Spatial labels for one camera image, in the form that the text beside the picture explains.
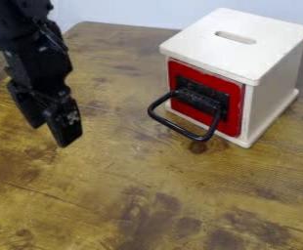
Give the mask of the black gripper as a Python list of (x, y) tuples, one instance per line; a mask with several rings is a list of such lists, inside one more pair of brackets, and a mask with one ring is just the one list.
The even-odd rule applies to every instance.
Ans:
[(57, 145), (68, 146), (82, 135), (82, 123), (65, 84), (73, 68), (64, 41), (58, 37), (2, 39), (1, 50), (12, 78), (6, 89), (26, 122), (36, 129), (45, 120)]

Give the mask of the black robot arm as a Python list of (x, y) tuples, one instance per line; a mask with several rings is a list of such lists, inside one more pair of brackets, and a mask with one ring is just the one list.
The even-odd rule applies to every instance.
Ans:
[(48, 18), (50, 0), (0, 0), (0, 52), (6, 89), (32, 128), (45, 125), (57, 145), (82, 134), (81, 115), (65, 78), (72, 72), (60, 28)]

